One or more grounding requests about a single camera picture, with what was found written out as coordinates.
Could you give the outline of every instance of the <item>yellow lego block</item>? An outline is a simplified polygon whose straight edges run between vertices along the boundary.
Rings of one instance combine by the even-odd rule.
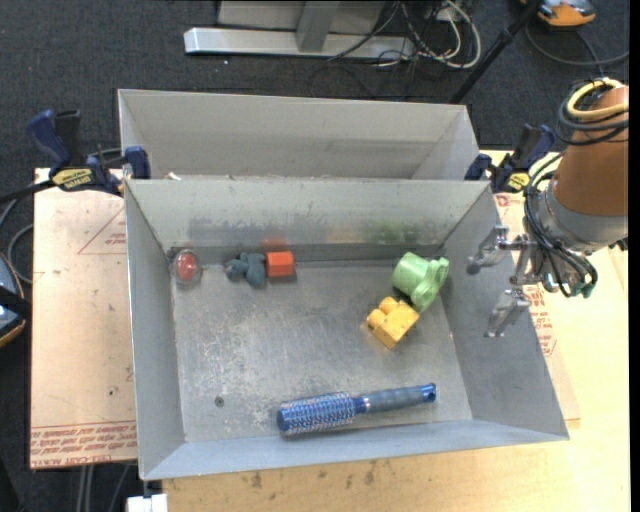
[[[369,314],[367,324],[373,329],[376,338],[388,349],[392,349],[418,318],[420,315],[406,302],[385,297],[378,309],[374,309]]]

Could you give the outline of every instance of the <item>orange cube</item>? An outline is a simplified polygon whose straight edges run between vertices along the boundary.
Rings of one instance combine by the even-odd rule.
[[[291,251],[266,252],[265,269],[267,277],[292,276],[294,272],[293,253]]]

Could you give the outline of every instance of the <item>bin floor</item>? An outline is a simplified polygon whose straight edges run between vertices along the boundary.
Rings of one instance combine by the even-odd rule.
[[[186,440],[276,436],[283,401],[429,382],[436,403],[361,415],[347,428],[471,419],[439,297],[393,350],[369,331],[371,310],[401,298],[392,271],[391,261],[298,263],[294,279],[255,289],[209,265],[196,287],[174,284]]]

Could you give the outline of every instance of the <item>metal bar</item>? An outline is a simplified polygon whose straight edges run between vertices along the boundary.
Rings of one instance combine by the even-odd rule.
[[[295,32],[241,30],[227,28],[192,28],[184,33],[185,52],[201,54],[289,55],[298,57],[332,57],[352,48],[365,36],[328,34],[318,51],[301,51]],[[356,59],[397,59],[400,53],[411,54],[413,44],[404,37],[375,36],[349,54]]]
[[[296,42],[302,52],[322,51],[340,2],[305,2],[296,29]]]

